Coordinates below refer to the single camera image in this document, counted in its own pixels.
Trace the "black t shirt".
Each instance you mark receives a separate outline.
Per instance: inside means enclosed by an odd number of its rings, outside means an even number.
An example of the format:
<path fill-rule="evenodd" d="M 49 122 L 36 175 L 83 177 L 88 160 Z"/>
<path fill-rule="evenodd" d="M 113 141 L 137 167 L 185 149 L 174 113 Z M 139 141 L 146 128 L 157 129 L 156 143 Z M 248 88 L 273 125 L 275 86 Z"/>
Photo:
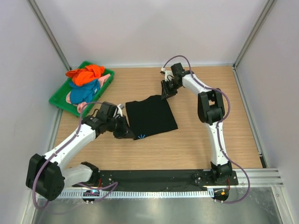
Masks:
<path fill-rule="evenodd" d="M 127 102 L 125 107 L 135 140 L 178 129 L 167 100 L 160 95 L 152 95 L 142 101 Z"/>

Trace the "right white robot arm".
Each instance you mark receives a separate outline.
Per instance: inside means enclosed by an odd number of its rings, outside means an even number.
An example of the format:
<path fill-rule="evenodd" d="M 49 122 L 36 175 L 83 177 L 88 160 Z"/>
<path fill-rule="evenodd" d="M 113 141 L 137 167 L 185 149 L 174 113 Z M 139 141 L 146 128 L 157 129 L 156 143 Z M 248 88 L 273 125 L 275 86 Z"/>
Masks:
<path fill-rule="evenodd" d="M 222 92 L 205 85 L 195 74 L 183 72 L 175 75 L 169 70 L 161 73 L 164 76 L 161 81 L 162 99 L 175 96 L 180 87 L 191 90 L 197 96 L 198 118 L 207 128 L 211 145 L 210 178 L 214 184 L 223 184 L 232 175 L 232 164 L 227 156 L 223 135 L 223 120 L 226 117 Z"/>

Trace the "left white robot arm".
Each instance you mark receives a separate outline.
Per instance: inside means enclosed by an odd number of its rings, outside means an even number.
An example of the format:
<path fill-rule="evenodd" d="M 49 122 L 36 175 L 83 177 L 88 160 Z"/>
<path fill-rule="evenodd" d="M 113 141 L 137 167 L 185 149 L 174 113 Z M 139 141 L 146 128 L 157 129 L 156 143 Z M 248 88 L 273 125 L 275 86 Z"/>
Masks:
<path fill-rule="evenodd" d="M 117 139 L 135 138 L 124 115 L 111 118 L 89 115 L 56 148 L 44 155 L 33 155 L 29 160 L 26 178 L 26 186 L 32 189 L 33 198 L 39 194 L 48 201 L 53 201 L 64 188 L 81 183 L 89 187 L 95 186 L 100 177 L 95 165 L 85 161 L 77 167 L 66 166 L 81 149 L 105 132 L 111 132 Z"/>

